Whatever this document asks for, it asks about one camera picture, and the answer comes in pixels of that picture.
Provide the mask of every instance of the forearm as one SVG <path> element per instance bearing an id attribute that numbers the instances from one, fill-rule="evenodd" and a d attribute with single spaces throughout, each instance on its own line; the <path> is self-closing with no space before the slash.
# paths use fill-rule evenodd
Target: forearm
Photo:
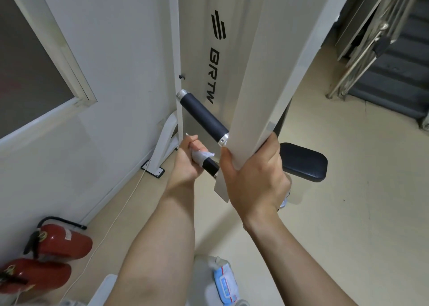
<path id="1" fill-rule="evenodd" d="M 255 219 L 250 236 L 286 305 L 356 305 L 298 243 L 277 214 Z"/>
<path id="2" fill-rule="evenodd" d="M 169 182 L 134 239 L 106 305 L 184 305 L 193 264 L 193 182 Z"/>

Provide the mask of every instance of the right hand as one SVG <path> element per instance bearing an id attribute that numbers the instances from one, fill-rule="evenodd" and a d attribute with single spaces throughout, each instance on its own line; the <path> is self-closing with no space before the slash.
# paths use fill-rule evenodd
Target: right hand
<path id="1" fill-rule="evenodd" d="M 277 213 L 291 180 L 283 172 L 280 144 L 274 133 L 240 170 L 234 168 L 228 148 L 222 148 L 220 164 L 229 200 L 245 227 L 252 219 Z"/>

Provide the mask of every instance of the hand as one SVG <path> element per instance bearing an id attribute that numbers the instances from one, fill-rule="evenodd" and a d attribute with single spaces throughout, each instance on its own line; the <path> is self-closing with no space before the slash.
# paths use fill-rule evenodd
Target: hand
<path id="1" fill-rule="evenodd" d="M 290 190 L 291 180 L 283 172 L 280 144 L 274 133 L 240 170 L 234 168 L 231 152 L 222 148 L 221 169 L 229 200 L 245 228 L 254 218 L 277 213 Z"/>
<path id="2" fill-rule="evenodd" d="M 198 136 L 186 136 L 177 149 L 174 168 L 170 176 L 169 186 L 178 184 L 192 184 L 204 171 L 192 161 L 190 149 L 208 151 L 198 140 Z"/>

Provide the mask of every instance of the black foam handle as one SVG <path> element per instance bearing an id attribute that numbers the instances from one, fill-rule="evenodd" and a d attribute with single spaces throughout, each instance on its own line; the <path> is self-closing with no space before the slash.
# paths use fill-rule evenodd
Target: black foam handle
<path id="1" fill-rule="evenodd" d="M 222 137 L 229 132 L 228 129 L 191 93 L 187 93 L 183 96 L 182 99 L 180 99 L 180 104 L 216 142 L 219 142 Z"/>
<path id="2" fill-rule="evenodd" d="M 219 165 L 210 157 L 208 157 L 203 163 L 202 167 L 212 175 L 213 177 L 216 175 L 216 173 L 219 171 Z"/>

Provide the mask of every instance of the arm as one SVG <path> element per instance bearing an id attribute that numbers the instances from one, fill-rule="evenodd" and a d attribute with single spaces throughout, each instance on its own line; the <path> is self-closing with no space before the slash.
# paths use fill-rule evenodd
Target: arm
<path id="1" fill-rule="evenodd" d="M 197 138 L 180 144 L 164 194 L 131 244 L 105 306 L 185 304 L 195 248 L 193 185 L 203 171 L 189 147 L 207 150 Z"/>
<path id="2" fill-rule="evenodd" d="M 286 305 L 356 305 L 298 243 L 277 214 L 290 190 L 274 134 L 239 171 L 223 148 L 221 168 L 229 199 L 260 251 Z"/>

